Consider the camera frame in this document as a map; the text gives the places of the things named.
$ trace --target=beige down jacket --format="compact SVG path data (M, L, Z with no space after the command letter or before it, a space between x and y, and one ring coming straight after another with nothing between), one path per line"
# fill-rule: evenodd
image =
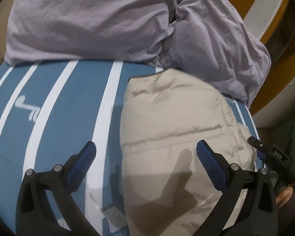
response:
M222 195L197 158L197 142L204 139L229 163L253 171L249 136L219 91L191 75L168 69L131 78L120 124L131 236L193 235ZM226 227L234 224L245 194Z

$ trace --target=black clamp arm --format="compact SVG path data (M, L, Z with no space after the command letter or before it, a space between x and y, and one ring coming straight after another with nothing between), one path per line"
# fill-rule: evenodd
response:
M245 171L235 163L228 164L204 140L196 150L214 187L223 195L193 236L276 236L277 206L267 170ZM248 191L240 214L233 226L223 230L243 189Z
M21 236L100 236L77 207L71 193L78 190L96 156L89 141L79 154L51 171L26 171L17 200L16 234ZM45 190L51 190L71 231L59 226Z

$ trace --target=blue striped mattress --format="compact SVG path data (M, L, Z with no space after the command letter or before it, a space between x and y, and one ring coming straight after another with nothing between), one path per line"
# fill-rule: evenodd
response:
M130 77L158 71L143 64L113 61L1 65L0 216L12 231L15 232L16 201L24 172L28 168L42 172L64 164L92 140L100 146L97 166L91 167L72 196L85 213L86 185L100 189L100 210L112 211L104 212L94 227L104 236L130 235L121 184L119 124L123 96ZM225 98L238 122L259 138L247 107ZM256 163L260 168L261 161ZM62 223L62 215L49 193L48 198Z

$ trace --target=person's hand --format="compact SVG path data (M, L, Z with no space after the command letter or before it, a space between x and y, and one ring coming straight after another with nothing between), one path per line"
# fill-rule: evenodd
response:
M293 194L293 188L291 186L282 189L276 196L276 203L278 210L282 208L291 198Z

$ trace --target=metal screw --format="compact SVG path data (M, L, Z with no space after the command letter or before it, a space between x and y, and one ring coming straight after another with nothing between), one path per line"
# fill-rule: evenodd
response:
M231 164L231 169L234 170L234 171L239 170L239 166L236 163L232 163Z
M62 165L60 165L60 164L56 165L53 169L54 169L54 171L58 172L58 171L62 170Z
M261 168L261 169L260 169L260 172L261 172L263 175L265 175L265 174L268 173L268 171L267 171L265 168Z
M30 176L32 173L33 173L33 170L32 169L26 170L26 175Z

